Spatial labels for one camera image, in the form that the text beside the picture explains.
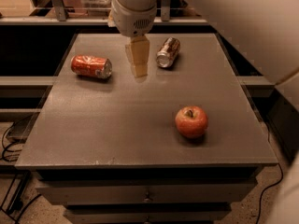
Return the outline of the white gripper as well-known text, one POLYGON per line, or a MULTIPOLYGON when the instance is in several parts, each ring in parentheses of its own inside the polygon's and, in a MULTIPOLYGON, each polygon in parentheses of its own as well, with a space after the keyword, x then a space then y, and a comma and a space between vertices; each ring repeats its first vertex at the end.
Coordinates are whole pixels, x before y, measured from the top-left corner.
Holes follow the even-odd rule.
POLYGON ((127 37, 134 37, 125 45, 125 52, 135 77, 148 73, 150 42, 144 36, 152 26, 156 16, 156 6, 141 11, 127 8, 118 0, 111 2, 111 18, 119 32, 127 37))

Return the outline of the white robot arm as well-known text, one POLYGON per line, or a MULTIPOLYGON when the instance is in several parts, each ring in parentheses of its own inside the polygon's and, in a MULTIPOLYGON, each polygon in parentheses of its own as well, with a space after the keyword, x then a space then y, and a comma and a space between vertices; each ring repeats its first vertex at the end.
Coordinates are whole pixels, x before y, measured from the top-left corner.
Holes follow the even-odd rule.
MULTIPOLYGON (((157 0, 112 0, 122 35, 140 35, 134 22, 157 0)), ((299 0, 185 0, 294 107, 299 106, 299 0)))

